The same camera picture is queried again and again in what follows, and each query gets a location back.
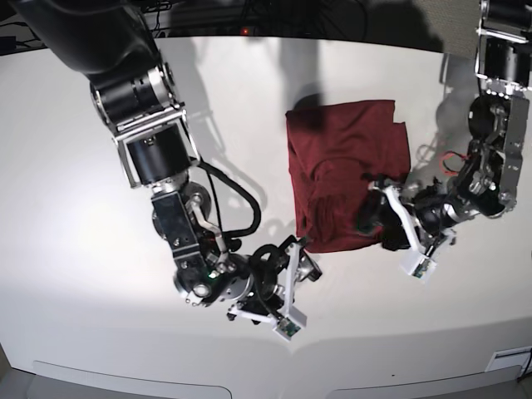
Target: folded fabric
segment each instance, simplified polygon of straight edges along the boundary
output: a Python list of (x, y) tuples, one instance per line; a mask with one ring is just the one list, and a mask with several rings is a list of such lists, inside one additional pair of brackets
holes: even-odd
[(307, 250), (365, 248), (379, 236), (357, 232), (368, 176), (404, 180), (410, 171), (406, 126), (394, 123), (394, 101), (362, 101), (289, 111), (289, 171), (297, 236)]

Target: black cable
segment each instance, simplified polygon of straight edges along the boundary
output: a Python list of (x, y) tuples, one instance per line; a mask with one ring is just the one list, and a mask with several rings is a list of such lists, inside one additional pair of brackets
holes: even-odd
[(0, 27), (8, 27), (10, 25), (17, 25), (18, 27), (29, 27), (27, 23), (25, 22), (10, 22), (10, 23), (4, 23), (3, 25), (0, 25)]
[[(290, 18), (289, 19), (292, 19), (293, 21), (295, 21), (295, 17), (294, 17), (294, 14), (296, 13), (296, 2), (294, 0), (292, 0), (292, 6), (290, 8)], [(290, 24), (290, 37), (295, 37), (295, 31), (293, 30), (293, 24)]]
[(322, 19), (319, 19), (317, 22), (315, 22), (314, 27), (320, 35), (320, 39), (327, 39), (327, 29), (325, 28), (325, 24), (323, 23)]
[[(366, 9), (366, 6), (364, 6), (364, 4), (360, 1), (360, 0), (353, 0), (354, 2), (356, 2), (358, 4), (358, 6), (360, 7), (361, 11), (362, 11), (362, 14), (363, 14), (363, 19), (364, 19), (364, 28), (362, 29), (362, 36), (360, 38), (360, 42), (365, 42), (366, 41), (366, 38), (367, 38), (367, 29), (368, 29), (368, 25), (369, 25), (369, 16), (368, 16), (368, 13), (367, 13), (367, 9)], [(323, 7), (324, 8), (327, 8), (329, 10), (332, 10), (330, 6), (328, 6), (327, 4), (323, 4)], [(325, 13), (325, 12), (322, 12), (322, 15), (324, 16), (324, 18), (327, 20), (327, 22), (329, 22), (331, 24), (331, 26), (338, 32), (340, 33), (340, 35), (345, 39), (345, 40), (350, 40), (349, 37), (345, 34), (345, 32), (340, 29), (340, 27), (338, 27), (338, 25), (336, 23), (334, 23), (334, 21)]]
[(157, 0), (157, 18), (156, 18), (156, 23), (155, 23), (155, 29), (154, 29), (154, 31), (157, 31), (157, 30), (159, 30), (159, 28), (160, 28), (159, 17), (160, 17), (160, 1)]
[(255, 286), (255, 294), (257, 295), (257, 299), (259, 300), (260, 304), (263, 306), (263, 308), (266, 310), (266, 312), (270, 313), (272, 316), (277, 318), (278, 320), (282, 320), (284, 317), (281, 313), (279, 313), (277, 310), (272, 309), (266, 301), (264, 301), (263, 294), (262, 294), (262, 284), (259, 282), (259, 276), (257, 275), (257, 272), (253, 267), (249, 267), (249, 272), (253, 276), (254, 286)]
[(25, 42), (15, 42), (15, 44), (17, 46), (22, 46), (22, 47), (25, 47), (25, 48), (33, 48), (30, 45), (26, 44)]
[(345, 34), (345, 32), (340, 29), (338, 27), (338, 25), (336, 23), (334, 23), (334, 21), (325, 13), (323, 12), (322, 13), (323, 17), (327, 20), (327, 22), (329, 22), (329, 24), (338, 32), (340, 33), (340, 35), (345, 39), (345, 40), (349, 40), (349, 36)]
[(369, 17), (367, 15), (367, 9), (366, 9), (366, 6), (364, 6), (364, 4), (362, 4), (360, 0), (353, 0), (353, 1), (356, 4), (358, 4), (360, 9), (362, 10), (362, 14), (364, 15), (364, 29), (362, 29), (361, 42), (365, 42), (367, 38), (367, 29), (368, 29), (368, 24), (369, 24)]
[(521, 382), (525, 378), (532, 376), (532, 372), (527, 372), (527, 370), (530, 368), (531, 363), (532, 363), (532, 349), (530, 349), (530, 357), (529, 357), (529, 361), (526, 363), (525, 371), (523, 372), (523, 375), (517, 379), (517, 382)]
[[(263, 261), (262, 257), (266, 254), (269, 254), (268, 260)], [(275, 270), (275, 266), (278, 264), (280, 257), (281, 252), (278, 247), (272, 244), (266, 244), (257, 249), (255, 253), (249, 258), (249, 272), (252, 274), (254, 279), (254, 286), (257, 298), (259, 299), (259, 302), (264, 307), (264, 309), (278, 320), (282, 320), (284, 317), (277, 310), (271, 308), (264, 300), (262, 296), (262, 279), (259, 278), (260, 276), (258, 276), (257, 274), (257, 268), (263, 262), (266, 262), (266, 264), (272, 264), (274, 267), (273, 270)]]
[(448, 172), (451, 172), (451, 173), (460, 173), (459, 170), (454, 170), (454, 169), (450, 168), (450, 167), (447, 165), (446, 160), (444, 160), (444, 161), (441, 162), (441, 163), (443, 164), (443, 167), (446, 168), (446, 170), (447, 170)]
[(216, 193), (216, 188), (214, 187), (213, 176), (209, 172), (205, 173), (207, 174), (207, 179), (209, 179), (210, 189), (213, 192), (214, 207), (216, 208), (216, 218), (218, 219), (218, 227), (222, 232), (224, 232), (224, 228), (222, 227), (222, 215), (219, 212), (218, 194)]
[[(260, 18), (258, 22), (259, 34), (260, 33), (264, 34), (264, 29), (265, 29), (266, 31), (265, 34), (267, 36), (276, 36), (274, 29), (273, 29), (274, 28), (273, 25), (276, 21), (277, 26), (282, 28), (282, 31), (281, 31), (282, 34), (284, 34), (284, 29), (282, 25), (285, 25), (285, 26), (290, 27), (289, 35), (291, 37), (296, 37), (294, 32), (295, 32), (295, 29), (299, 28), (299, 26), (293, 23), (293, 21), (296, 19), (293, 17), (293, 10), (291, 11), (291, 16), (289, 19), (285, 19), (280, 11), (276, 12), (275, 13), (276, 20), (274, 21), (273, 20), (273, 7), (270, 6), (269, 2), (267, 3), (268, 4), (264, 4), (263, 1), (252, 0), (249, 6), (249, 9), (254, 13), (254, 15)], [(264, 27), (264, 25), (262, 24), (263, 20), (267, 20), (267, 22), (265, 22), (266, 27)]]
[(242, 29), (244, 24), (247, 22), (249, 10), (251, 9), (251, 7), (252, 7), (251, 0), (245, 0), (242, 6), (242, 11), (240, 12), (239, 29)]
[(476, 78), (476, 84), (477, 84), (477, 86), (479, 88), (479, 97), (482, 97), (482, 84), (480, 83), (480, 78), (479, 77)]
[(456, 155), (458, 158), (461, 158), (463, 160), (467, 158), (467, 156), (461, 154), (460, 152), (456, 152), (456, 151), (453, 151), (453, 150), (446, 151), (445, 154), (453, 154), (453, 155)]
[(262, 219), (260, 205), (257, 202), (257, 200), (248, 191), (246, 191), (241, 185), (239, 185), (236, 181), (230, 179), (220, 169), (208, 164), (207, 162), (204, 162), (203, 160), (199, 161), (198, 167), (204, 170), (205, 172), (207, 172), (208, 174), (211, 174), (216, 179), (220, 180), (222, 183), (227, 185), (229, 188), (236, 191), (242, 198), (244, 198), (248, 202), (249, 206), (251, 206), (251, 210), (253, 211), (253, 221), (251, 222), (251, 225), (247, 229), (237, 229), (237, 230), (227, 231), (224, 233), (224, 237), (226, 239), (237, 239), (240, 237), (246, 237), (256, 232), (260, 226), (260, 221)]

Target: black wire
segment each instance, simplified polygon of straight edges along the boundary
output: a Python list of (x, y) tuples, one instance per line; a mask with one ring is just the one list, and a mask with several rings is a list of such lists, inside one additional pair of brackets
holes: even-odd
[(336, 23), (334, 23), (334, 21), (325, 13), (323, 12), (322, 13), (323, 17), (327, 20), (327, 22), (329, 22), (329, 24), (331, 24), (331, 26), (338, 32), (340, 33), (340, 35), (345, 39), (345, 40), (349, 40), (349, 36), (345, 34), (345, 32), (340, 29), (338, 27), (338, 25)]
[[(296, 11), (296, 2), (294, 0), (292, 0), (292, 6), (290, 8), (290, 18), (289, 19), (292, 19), (294, 20), (294, 14), (295, 14), (295, 11)], [(290, 37), (294, 37), (295, 36), (295, 31), (293, 30), (293, 27), (294, 25), (293, 24), (290, 24)]]
[(367, 16), (367, 9), (366, 9), (366, 6), (364, 6), (364, 4), (362, 4), (360, 0), (353, 0), (353, 1), (358, 4), (360, 9), (362, 10), (362, 14), (364, 15), (364, 29), (362, 30), (361, 42), (365, 42), (367, 38), (367, 29), (368, 29), (368, 23), (369, 23), (369, 17)]
[(453, 154), (461, 159), (467, 158), (465, 155), (461, 154), (460, 152), (456, 152), (456, 151), (446, 151), (446, 154)]
[(320, 35), (320, 38), (327, 39), (327, 29), (325, 28), (325, 24), (323, 23), (323, 20), (321, 18), (317, 22), (315, 22), (314, 26), (316, 28), (316, 31)]
[(251, 9), (251, 0), (245, 0), (244, 5), (242, 6), (242, 11), (240, 12), (240, 18), (239, 18), (239, 29), (241, 29), (244, 24), (247, 22), (249, 10)]
[(222, 215), (219, 212), (218, 194), (216, 193), (216, 187), (214, 187), (213, 176), (209, 172), (205, 173), (207, 174), (207, 179), (209, 179), (210, 189), (213, 192), (214, 207), (216, 208), (216, 218), (218, 219), (218, 227), (222, 232), (224, 232), (224, 228), (222, 227)]
[(532, 372), (527, 372), (527, 370), (529, 369), (531, 363), (532, 363), (532, 349), (530, 349), (530, 357), (529, 357), (529, 361), (526, 363), (525, 371), (524, 371), (523, 375), (517, 379), (517, 382), (521, 382), (525, 378), (528, 378), (528, 377), (532, 376)]
[(160, 1), (157, 0), (157, 18), (156, 18), (156, 24), (155, 24), (154, 31), (157, 31), (160, 28), (159, 17), (160, 17)]
[(274, 21), (275, 21), (275, 24), (277, 25), (277, 33), (278, 33), (278, 36), (282, 37), (284, 33), (284, 29), (283, 29), (283, 21), (282, 21), (282, 16), (281, 16), (281, 9), (280, 9), (278, 0), (272, 1), (272, 7), (273, 7), (273, 14), (274, 14)]
[[(354, 2), (356, 2), (358, 4), (358, 6), (360, 7), (361, 11), (362, 11), (362, 14), (363, 14), (363, 19), (364, 19), (364, 28), (362, 29), (362, 36), (360, 38), (360, 42), (365, 42), (366, 41), (366, 38), (367, 38), (367, 29), (368, 29), (368, 25), (369, 25), (369, 16), (367, 14), (367, 9), (366, 9), (366, 6), (364, 6), (364, 4), (360, 1), (360, 0), (353, 0)], [(327, 4), (324, 4), (323, 5), (325, 8), (328, 8), (328, 9), (331, 9)], [(322, 12), (322, 15), (323, 17), (327, 20), (328, 23), (331, 24), (331, 26), (338, 32), (340, 33), (340, 35), (345, 39), (345, 40), (350, 40), (349, 37), (346, 35), (346, 33), (340, 29), (340, 27), (338, 27), (338, 25), (325, 13), (325, 12)]]
[(17, 25), (18, 27), (29, 27), (27, 23), (25, 22), (10, 22), (10, 23), (4, 23), (3, 25), (0, 25), (0, 27), (8, 27), (10, 25)]
[(263, 306), (263, 308), (266, 310), (266, 312), (270, 313), (272, 316), (277, 318), (278, 320), (283, 319), (283, 315), (279, 313), (277, 310), (271, 308), (266, 301), (264, 301), (263, 294), (262, 294), (262, 284), (259, 282), (259, 276), (257, 275), (257, 272), (253, 267), (249, 267), (249, 272), (253, 276), (254, 286), (255, 286), (255, 294), (257, 295), (257, 299), (259, 300), (260, 304)]
[(443, 167), (446, 168), (446, 170), (447, 170), (448, 172), (451, 172), (451, 173), (459, 173), (459, 172), (460, 172), (459, 170), (451, 169), (449, 166), (447, 166), (446, 162), (447, 162), (447, 160), (444, 160), (444, 161), (442, 162), (442, 164), (443, 164)]
[(482, 83), (480, 83), (480, 78), (479, 77), (476, 78), (476, 84), (477, 84), (477, 86), (479, 88), (479, 96), (482, 96)]
[(25, 47), (25, 48), (33, 48), (30, 45), (26, 44), (25, 42), (15, 42), (15, 44), (17, 46), (22, 46), (22, 47)]
[(220, 169), (208, 164), (207, 162), (204, 162), (203, 160), (199, 161), (198, 167), (207, 172), (208, 174), (212, 174), (212, 176), (214, 176), (216, 179), (220, 180), (229, 188), (236, 191), (242, 198), (244, 198), (248, 202), (249, 206), (251, 206), (251, 210), (253, 211), (253, 221), (251, 222), (251, 225), (248, 228), (227, 231), (224, 233), (224, 237), (226, 239), (237, 239), (240, 237), (247, 237), (248, 235), (255, 233), (259, 228), (260, 221), (262, 219), (260, 205), (257, 200), (236, 181), (230, 179)]

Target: white table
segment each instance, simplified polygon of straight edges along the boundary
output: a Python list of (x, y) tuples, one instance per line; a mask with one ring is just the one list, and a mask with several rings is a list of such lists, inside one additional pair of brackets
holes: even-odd
[[(469, 140), (467, 62), (443, 102), (435, 53), (242, 37), (160, 46), (204, 157), (263, 207), (243, 252), (294, 232), (284, 113), (305, 96), (396, 100), (414, 165), (438, 131)], [(0, 93), (0, 342), (15, 368), (33, 372), (37, 361), (226, 387), (234, 399), (323, 399), (483, 372), (493, 351), (532, 343), (530, 140), (517, 210), (460, 225), (427, 285), (379, 246), (320, 255), (323, 278), (297, 291), (308, 329), (286, 344), (265, 326), (228, 323), (224, 304), (196, 309), (178, 296), (150, 192), (128, 188), (82, 75), (49, 51), (2, 57)], [(250, 209), (219, 192), (225, 227), (246, 225)]]

